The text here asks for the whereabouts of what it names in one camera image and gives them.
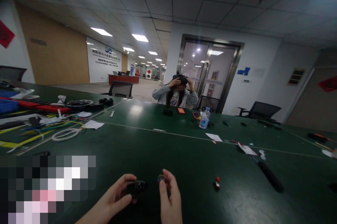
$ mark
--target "red decoration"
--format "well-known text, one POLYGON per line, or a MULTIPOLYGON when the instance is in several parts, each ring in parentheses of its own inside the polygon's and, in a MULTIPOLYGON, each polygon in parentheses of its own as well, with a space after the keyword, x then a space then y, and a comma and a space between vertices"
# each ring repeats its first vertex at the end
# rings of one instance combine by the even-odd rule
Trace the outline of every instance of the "red decoration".
POLYGON ((14 33, 0 21, 0 44, 7 49, 14 37, 14 33))
POLYGON ((337 89, 337 75, 318 83, 318 85, 322 87, 322 89, 326 91, 327 93, 333 90, 336 90, 337 89))

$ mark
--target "gray jacket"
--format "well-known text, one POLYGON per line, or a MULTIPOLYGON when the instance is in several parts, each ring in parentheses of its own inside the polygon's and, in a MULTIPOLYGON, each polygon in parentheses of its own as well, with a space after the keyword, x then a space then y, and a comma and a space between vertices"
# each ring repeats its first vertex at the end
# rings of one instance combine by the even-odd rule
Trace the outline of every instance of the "gray jacket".
MULTIPOLYGON (((158 104, 166 105, 166 98, 167 98, 167 93, 171 89, 169 88, 169 85, 162 86, 159 89, 156 89, 152 92, 152 97, 155 100, 158 100, 158 104)), ((187 105, 197 105, 199 101, 197 92, 190 92, 187 89, 185 89, 185 95, 183 97, 183 100, 181 101, 180 107, 184 108, 187 105)))

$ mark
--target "hand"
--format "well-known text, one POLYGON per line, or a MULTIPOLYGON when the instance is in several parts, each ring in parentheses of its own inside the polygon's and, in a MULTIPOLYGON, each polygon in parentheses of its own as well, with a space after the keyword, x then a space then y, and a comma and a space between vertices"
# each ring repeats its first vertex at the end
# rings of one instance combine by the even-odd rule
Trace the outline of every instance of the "hand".
POLYGON ((168 170, 163 169, 165 181, 159 183, 160 192, 160 218, 161 224, 182 224, 181 197, 176 178, 168 170))
POLYGON ((173 79, 170 83, 169 83, 169 87, 172 88, 174 85, 179 85, 181 83, 181 81, 179 80, 179 78, 173 79))
POLYGON ((194 92, 193 81, 190 80, 189 78, 186 78, 186 79, 187 79, 187 81, 189 82, 189 87, 190 87, 191 93, 194 92))
POLYGON ((132 180, 137 180, 133 174, 121 176, 76 224, 106 224, 131 201, 136 203, 137 200, 132 199, 131 194, 124 195, 124 190, 132 180))

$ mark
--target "metal door frame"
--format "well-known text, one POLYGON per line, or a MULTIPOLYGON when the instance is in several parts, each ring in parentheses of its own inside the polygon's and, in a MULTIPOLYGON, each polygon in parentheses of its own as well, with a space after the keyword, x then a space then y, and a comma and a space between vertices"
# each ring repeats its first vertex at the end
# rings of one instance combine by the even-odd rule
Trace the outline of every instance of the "metal door frame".
POLYGON ((197 44, 203 44, 203 45, 208 45, 208 51, 205 59, 205 63, 201 69, 201 75, 200 75, 200 80, 199 80, 199 85, 198 85, 198 90, 196 91, 198 94, 198 97, 201 96, 201 94, 204 91, 205 88, 205 81, 206 77, 208 74, 209 70, 209 60, 211 57, 211 52, 213 49, 213 46, 216 45, 217 47, 222 47, 222 48, 230 48, 234 49, 235 52, 233 55, 233 59, 231 62, 231 65, 229 67, 228 74, 226 76, 225 82, 224 82, 224 88, 222 89, 221 95, 220 95, 220 101, 218 103, 216 113, 222 113, 226 99, 229 93, 229 90, 231 88, 236 69, 238 67, 240 57, 243 51, 243 48, 245 46, 245 43, 242 42, 234 42, 234 41, 228 41, 228 40, 222 40, 222 39, 215 39, 215 38, 208 38, 204 36, 195 36, 195 35, 188 35, 188 34, 183 34, 182 39, 181 39, 181 45, 180 45, 180 51, 179 51, 179 58, 178 58, 178 65, 177 65, 177 71, 182 68, 183 65, 183 58, 184 58, 184 51, 185 51, 185 46, 187 42, 192 42, 192 43, 197 43, 197 44))

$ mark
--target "pixelated blur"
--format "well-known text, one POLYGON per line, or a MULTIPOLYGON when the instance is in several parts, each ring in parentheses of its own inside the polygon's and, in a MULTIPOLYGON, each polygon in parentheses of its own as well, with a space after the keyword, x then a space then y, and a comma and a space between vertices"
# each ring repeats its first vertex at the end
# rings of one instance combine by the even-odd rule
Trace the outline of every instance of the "pixelated blur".
POLYGON ((86 200, 96 186, 96 156, 1 156, 0 169, 8 224, 52 223, 49 213, 86 200))

